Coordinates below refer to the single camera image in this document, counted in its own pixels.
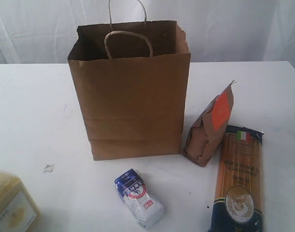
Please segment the brown coffee pouch orange label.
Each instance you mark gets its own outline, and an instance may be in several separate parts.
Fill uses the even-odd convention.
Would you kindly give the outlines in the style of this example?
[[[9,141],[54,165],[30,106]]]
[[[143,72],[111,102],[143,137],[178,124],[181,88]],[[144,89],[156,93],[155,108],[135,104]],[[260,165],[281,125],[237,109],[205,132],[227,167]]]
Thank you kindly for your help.
[[[205,167],[223,139],[234,104],[234,83],[210,102],[189,129],[182,155],[196,165]]]

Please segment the blue white salt packet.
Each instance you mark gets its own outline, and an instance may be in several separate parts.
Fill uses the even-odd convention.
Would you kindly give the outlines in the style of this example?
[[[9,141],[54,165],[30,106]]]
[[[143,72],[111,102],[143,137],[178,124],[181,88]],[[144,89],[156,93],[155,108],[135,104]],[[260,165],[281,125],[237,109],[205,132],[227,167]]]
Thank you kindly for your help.
[[[114,184],[122,202],[142,228],[149,229],[164,215],[163,204],[149,191],[136,170],[129,169],[117,177]]]

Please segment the spaghetti pack dark blue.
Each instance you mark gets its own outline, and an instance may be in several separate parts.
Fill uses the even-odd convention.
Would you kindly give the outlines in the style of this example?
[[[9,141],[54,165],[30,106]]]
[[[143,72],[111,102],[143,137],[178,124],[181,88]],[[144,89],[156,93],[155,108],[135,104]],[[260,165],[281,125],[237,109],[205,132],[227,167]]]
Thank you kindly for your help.
[[[222,140],[211,232],[262,232],[262,137],[228,125]]]

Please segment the clear bottle yellow millet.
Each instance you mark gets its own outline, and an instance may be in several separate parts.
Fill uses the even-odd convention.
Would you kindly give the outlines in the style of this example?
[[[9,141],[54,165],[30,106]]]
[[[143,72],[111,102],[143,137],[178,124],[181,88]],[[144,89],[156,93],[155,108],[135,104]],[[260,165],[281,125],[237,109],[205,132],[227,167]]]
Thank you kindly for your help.
[[[40,211],[22,180],[0,170],[0,232],[32,232]]]

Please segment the brown paper shopping bag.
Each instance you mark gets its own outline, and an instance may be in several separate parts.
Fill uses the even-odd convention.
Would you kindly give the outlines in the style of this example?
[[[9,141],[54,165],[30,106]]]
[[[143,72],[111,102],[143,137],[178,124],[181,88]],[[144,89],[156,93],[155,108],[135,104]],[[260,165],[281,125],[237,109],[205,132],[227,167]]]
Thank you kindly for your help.
[[[94,160],[181,151],[191,54],[173,20],[84,25],[68,64]]]

